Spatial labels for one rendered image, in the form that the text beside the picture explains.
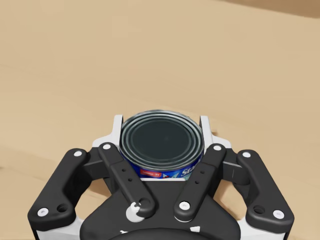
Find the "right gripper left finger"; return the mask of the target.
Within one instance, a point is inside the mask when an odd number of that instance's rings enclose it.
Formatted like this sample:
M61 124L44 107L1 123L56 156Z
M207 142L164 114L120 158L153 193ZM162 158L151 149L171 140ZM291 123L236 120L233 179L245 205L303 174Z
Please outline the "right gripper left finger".
M130 163L119 152L123 116L114 116L110 134L93 141L86 152L69 150L30 208L27 218L35 232L47 232L72 225L75 207L93 180L110 179L120 188L136 216L150 218L156 202Z

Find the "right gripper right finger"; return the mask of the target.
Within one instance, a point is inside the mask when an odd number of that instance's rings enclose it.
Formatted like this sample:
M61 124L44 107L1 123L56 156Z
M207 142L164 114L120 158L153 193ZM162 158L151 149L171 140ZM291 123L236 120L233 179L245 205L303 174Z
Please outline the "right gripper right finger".
M200 117L204 156L192 171L174 207L174 216L183 222L193 220L205 196L221 179L236 185L247 207L245 219L253 228L291 228L294 214L254 150L235 153L231 143L211 133L207 116Z

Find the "blue can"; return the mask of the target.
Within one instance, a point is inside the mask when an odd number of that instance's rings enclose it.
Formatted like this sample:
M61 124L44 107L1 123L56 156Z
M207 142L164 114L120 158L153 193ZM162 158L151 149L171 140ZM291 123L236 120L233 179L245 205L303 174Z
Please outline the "blue can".
M201 127L178 112L140 112L121 127L119 151L140 178L187 180L204 148Z

